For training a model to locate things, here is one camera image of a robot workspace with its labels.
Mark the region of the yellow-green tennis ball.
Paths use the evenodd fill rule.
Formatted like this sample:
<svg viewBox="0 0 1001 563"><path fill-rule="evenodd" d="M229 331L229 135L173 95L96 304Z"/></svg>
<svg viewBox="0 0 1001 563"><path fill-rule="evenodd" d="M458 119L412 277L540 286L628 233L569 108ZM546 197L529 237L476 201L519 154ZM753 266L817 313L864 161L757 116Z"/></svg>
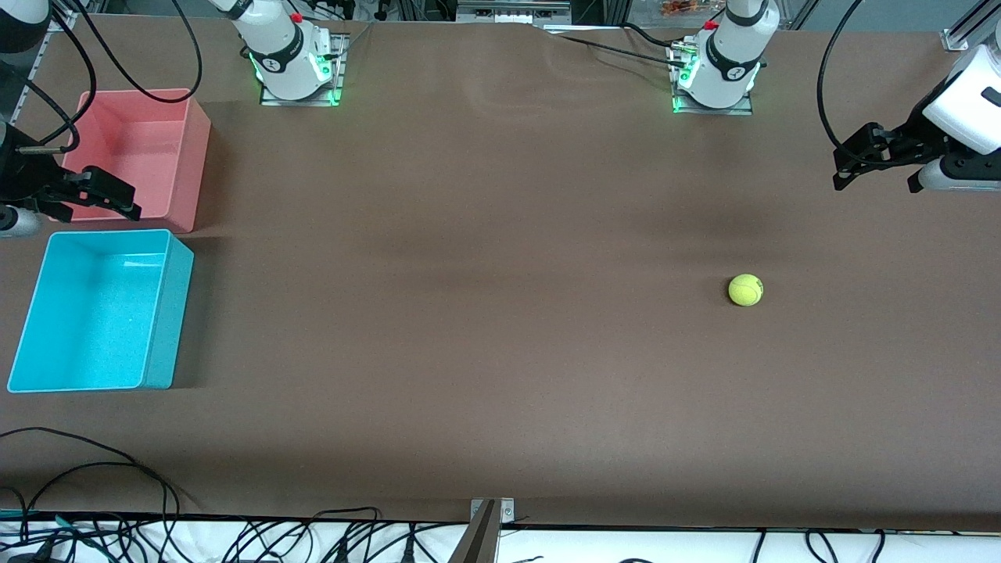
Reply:
<svg viewBox="0 0 1001 563"><path fill-rule="evenodd" d="M753 274L738 274L729 282L728 296L737 306L751 307L761 302L764 284Z"/></svg>

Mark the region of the pink plastic bin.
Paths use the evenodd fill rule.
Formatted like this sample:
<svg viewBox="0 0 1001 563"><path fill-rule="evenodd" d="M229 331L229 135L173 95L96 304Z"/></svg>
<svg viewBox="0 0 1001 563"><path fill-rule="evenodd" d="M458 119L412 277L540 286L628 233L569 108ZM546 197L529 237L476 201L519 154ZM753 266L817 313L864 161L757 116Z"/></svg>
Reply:
<svg viewBox="0 0 1001 563"><path fill-rule="evenodd" d="M181 89L97 91L77 122L78 149L62 167L80 172L95 165L135 188L140 221L89 222L110 228L160 228L190 234L196 214L211 122Z"/></svg>

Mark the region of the blue plastic bin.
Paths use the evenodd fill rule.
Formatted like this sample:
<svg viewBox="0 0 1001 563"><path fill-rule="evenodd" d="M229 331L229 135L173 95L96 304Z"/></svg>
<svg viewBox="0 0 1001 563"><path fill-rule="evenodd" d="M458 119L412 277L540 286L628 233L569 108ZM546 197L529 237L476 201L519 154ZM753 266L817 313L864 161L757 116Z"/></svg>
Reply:
<svg viewBox="0 0 1001 563"><path fill-rule="evenodd" d="M170 388L195 259L168 229L51 235L8 391Z"/></svg>

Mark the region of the aluminium frame profile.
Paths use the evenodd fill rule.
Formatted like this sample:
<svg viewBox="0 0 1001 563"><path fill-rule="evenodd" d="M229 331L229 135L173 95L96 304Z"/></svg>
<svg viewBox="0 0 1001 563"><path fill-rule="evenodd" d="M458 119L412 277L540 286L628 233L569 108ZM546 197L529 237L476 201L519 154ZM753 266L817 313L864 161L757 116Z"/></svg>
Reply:
<svg viewBox="0 0 1001 563"><path fill-rule="evenodd" d="M941 32L941 43L947 52L962 52L993 41L998 29L1001 29L1001 0L977 0Z"/></svg>

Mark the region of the metal frame fixture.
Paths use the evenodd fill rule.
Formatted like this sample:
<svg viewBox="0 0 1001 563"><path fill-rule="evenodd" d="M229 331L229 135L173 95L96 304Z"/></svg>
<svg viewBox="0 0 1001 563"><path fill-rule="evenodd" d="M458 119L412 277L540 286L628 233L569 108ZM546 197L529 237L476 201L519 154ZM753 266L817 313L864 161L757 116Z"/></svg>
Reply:
<svg viewBox="0 0 1001 563"><path fill-rule="evenodd" d="M568 26L572 4L569 0L455 0L454 21Z"/></svg>

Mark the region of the metal table edge bracket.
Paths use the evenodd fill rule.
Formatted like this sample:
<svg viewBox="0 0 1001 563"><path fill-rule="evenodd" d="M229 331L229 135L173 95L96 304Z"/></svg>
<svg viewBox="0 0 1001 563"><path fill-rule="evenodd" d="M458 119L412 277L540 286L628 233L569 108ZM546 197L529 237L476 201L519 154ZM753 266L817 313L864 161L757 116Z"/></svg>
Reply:
<svg viewBox="0 0 1001 563"><path fill-rule="evenodd" d="M469 509L469 520L475 517L475 514L479 512L483 504L487 501L496 501L497 505L497 519L500 524L510 524L515 521L515 500L512 498L485 498L478 497L471 499L471 509Z"/></svg>

